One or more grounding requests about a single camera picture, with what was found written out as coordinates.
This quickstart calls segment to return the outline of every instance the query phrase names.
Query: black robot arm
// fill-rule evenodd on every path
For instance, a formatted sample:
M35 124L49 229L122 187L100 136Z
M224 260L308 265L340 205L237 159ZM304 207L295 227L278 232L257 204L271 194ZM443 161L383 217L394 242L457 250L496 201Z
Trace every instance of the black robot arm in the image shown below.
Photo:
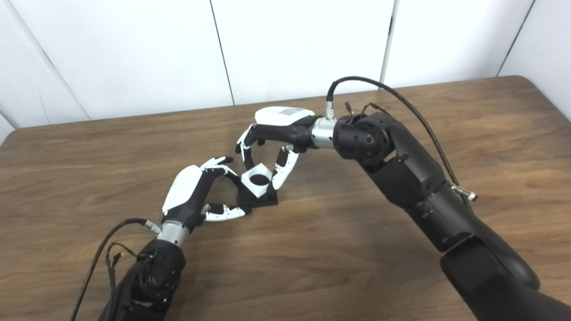
M440 165L386 113L338 121L333 148L356 160L384 196L444 252L441 267L479 321L559 321L571 307L539 292L529 265L474 215ZM396 155L385 158L396 151Z

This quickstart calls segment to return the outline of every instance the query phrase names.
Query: robotic hand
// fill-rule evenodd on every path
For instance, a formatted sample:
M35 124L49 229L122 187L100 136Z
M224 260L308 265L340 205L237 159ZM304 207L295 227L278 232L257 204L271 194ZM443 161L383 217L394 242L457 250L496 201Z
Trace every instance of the robotic hand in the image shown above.
M137 260L118 284L99 321L161 321L180 283L186 264L182 247L186 237L204 221L218 222L244 216L240 207L204 204L215 178L240 178L225 164L230 157L212 158L202 166L188 166L175 178L163 205L157 237L136 256Z
M402 208L444 255L440 265L479 321L571 319L571 308L540 293L540 281L529 265L468 205L475 193L449 183L440 165L407 128L379 106L371 115L333 117L333 91L346 80L365 81L395 95L413 111L433 138L454 181L448 161L418 111L390 87L370 79L347 77L334 82L327 95L327 117L293 107L266 107L238 140L237 153L251 162L250 145L266 140L288 143L280 151L272 183L281 187L293 168L293 154L308 149L335 149L355 160L394 205ZM389 154L396 151L391 159Z

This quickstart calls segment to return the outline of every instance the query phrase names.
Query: wooden table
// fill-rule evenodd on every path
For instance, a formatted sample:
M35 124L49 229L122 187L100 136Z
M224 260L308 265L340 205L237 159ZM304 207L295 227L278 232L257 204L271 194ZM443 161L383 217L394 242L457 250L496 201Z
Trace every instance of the wooden table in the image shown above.
M526 79L503 77L401 89L440 138L476 214L539 274L544 293L571 304L571 126ZM426 132L382 91L369 101ZM120 220L159 221L174 176L232 155L262 107L324 112L324 98L20 129L0 148L0 319L66 320L95 249ZM272 167L277 143L254 147ZM241 163L232 165L243 172ZM205 223L185 245L187 268L168 320L473 320L440 271L440 254L357 164L332 150L302 155L276 207ZM208 198L234 203L219 179ZM115 237L135 250L139 226ZM118 277L130 266L119 263ZM104 264L79 318L108 295Z

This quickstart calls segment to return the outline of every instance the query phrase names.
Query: cable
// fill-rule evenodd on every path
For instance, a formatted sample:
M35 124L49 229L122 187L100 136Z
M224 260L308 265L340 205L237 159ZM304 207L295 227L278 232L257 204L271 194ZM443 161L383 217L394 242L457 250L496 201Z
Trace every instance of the cable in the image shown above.
M446 168L446 172L448 172L448 176L450 176L450 180L455 185L458 185L458 186L460 185L458 182L458 179L454 175L454 171L452 170L452 166L450 166L450 163L448 162L446 155L444 155L444 151L442 150L442 146L440 146L440 142L436 138L436 134L434 134L434 132L430 128L430 125L428 124L426 119L424 119L424 117L420 114L420 112L408 100L406 100L406 98L404 98L401 94L399 94L393 88L390 88L389 86L387 86L381 82L374 81L373 79L369 79L369 78L365 78L365 77L349 76L349 77L343 77L343 78L340 78L340 79L337 79L336 81L334 81L331 84L331 86L329 87L329 91L327 92L327 97L325 98L325 100L328 102L332 102L333 101L333 92L335 91L335 88L337 88L337 85L339 85L340 83L345 82L345 81L362 81L362 82L370 83L372 85L375 85L379 88L382 88L382 89L388 91L393 96L395 96L398 100L400 100L416 116L416 118L418 118L420 123L424 126L424 129L426 129L428 135L430 136L432 142L434 143L434 146L436 146L436 150L438 151L440 159L442 159L444 167ZM464 204L466 205L466 207L469 208L470 210L472 210L472 206L470 205L470 202L467 200L467 198L464 196L461 196L461 198L462 198L462 201L464 202Z
M113 234L115 234L115 232L117 232L120 228L122 228L125 225L134 224L134 223L138 223L138 224L141 224L144 226L145 223L147 223L147 220L141 219L141 218L131 218L131 219L126 219L126 220L122 221L121 223L117 224L117 226L115 226L111 231L109 231L107 236L105 236L105 238L101 242L101 245L99 245L99 248L97 248L97 251L95 252L95 256L93 257L93 261L91 262L91 266L89 267L89 270L87 270L87 276L85 277L85 280L83 281L83 285L81 286L81 290L79 290L79 296L77 298L77 301L75 302L73 312L71 313L70 321L75 321L75 318L77 317L77 312L79 311L79 306L81 306L81 301L83 300L83 296L85 295L85 291L87 290L87 285L89 284L89 281L91 280L91 276L93 275L93 272L95 271L95 266L97 265L97 261L99 260L99 257L101 256L101 252L103 251L105 244L109 241L109 239L113 236Z
M376 110L380 110L380 111L382 111L383 113L385 113L385 114L387 114L387 115L390 116L390 114L389 114L388 111L384 110L381 106L379 106L379 105L377 105L377 104L375 104L375 103L368 103L368 104L366 104L365 107L363 107L363 110L361 110L361 116L364 116L364 115L365 115L365 111L367 110L367 107L369 107L369 106L373 107L373 108L376 109Z
M127 251L131 256L137 257L137 254L133 252L130 248L126 247L125 245L117 242L111 242L109 247L107 248L107 253L105 253L105 263L107 264L107 272L109 274L109 285L111 286L111 295L109 296L109 303L107 305L107 314L105 317L105 321L111 321L115 318L115 310L116 307L115 303L115 266L119 262L119 259L125 256L125 253L117 253L113 256L113 262L109 259L109 255L111 249L115 246L121 246L123 249Z

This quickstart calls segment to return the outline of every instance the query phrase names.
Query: white panel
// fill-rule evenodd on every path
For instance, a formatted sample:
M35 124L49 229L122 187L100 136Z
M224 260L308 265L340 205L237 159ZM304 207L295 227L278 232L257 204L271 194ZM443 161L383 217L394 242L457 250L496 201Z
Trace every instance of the white panel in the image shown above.
M385 83L495 77L533 0L400 0Z
M500 76L527 77L571 119L571 2L533 5Z
M212 0L236 104L326 95L379 79L393 0ZM344 83L336 93L370 90Z
M6 118L0 115L0 145L2 145L6 137L8 137L8 134L12 133L13 131L14 128L12 125L10 125Z
M2 1L0 109L21 127L88 119Z
M208 0L12 0L92 118L231 105Z

